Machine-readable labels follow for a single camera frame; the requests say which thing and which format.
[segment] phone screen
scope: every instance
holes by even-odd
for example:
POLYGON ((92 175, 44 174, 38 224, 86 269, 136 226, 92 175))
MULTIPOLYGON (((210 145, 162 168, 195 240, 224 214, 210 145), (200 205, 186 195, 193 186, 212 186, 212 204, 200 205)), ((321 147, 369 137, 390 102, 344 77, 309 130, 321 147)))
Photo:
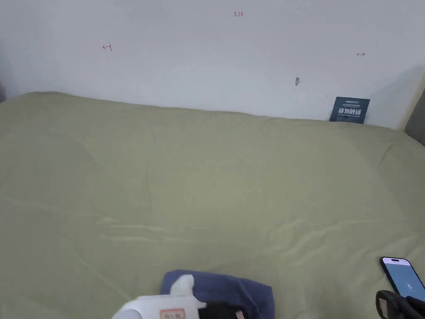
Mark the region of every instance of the phone screen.
POLYGON ((409 261, 387 257, 382 260, 401 296, 425 301, 425 288, 409 261))

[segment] blue card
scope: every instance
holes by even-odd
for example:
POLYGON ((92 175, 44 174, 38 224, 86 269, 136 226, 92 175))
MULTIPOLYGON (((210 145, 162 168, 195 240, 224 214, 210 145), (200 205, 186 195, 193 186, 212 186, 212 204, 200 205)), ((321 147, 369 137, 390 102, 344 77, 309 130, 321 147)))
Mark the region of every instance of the blue card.
POLYGON ((332 110, 331 122, 352 122, 363 124, 369 99, 357 99, 353 97, 337 97, 332 110))

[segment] smartphone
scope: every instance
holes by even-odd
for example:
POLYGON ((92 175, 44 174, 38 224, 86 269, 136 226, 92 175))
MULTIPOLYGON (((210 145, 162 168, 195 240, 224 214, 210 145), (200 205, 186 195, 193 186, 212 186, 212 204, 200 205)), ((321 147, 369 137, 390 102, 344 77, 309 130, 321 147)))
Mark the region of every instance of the smartphone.
POLYGON ((396 293, 425 301, 425 287, 408 260, 382 257, 380 262, 396 293))

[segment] red label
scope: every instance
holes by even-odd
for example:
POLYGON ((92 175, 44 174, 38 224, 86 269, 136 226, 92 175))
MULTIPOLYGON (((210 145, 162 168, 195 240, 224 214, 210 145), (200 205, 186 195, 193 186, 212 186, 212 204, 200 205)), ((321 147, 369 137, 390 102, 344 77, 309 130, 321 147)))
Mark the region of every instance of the red label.
POLYGON ((165 309, 159 312, 161 319, 186 319, 186 313, 183 308, 165 309))

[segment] gray headboard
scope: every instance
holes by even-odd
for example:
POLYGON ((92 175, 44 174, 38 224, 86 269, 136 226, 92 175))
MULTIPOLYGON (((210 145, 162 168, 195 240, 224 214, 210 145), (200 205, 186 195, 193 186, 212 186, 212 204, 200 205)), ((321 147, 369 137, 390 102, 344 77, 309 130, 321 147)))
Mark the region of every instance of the gray headboard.
POLYGON ((425 146, 425 90, 413 109, 404 132, 425 146))

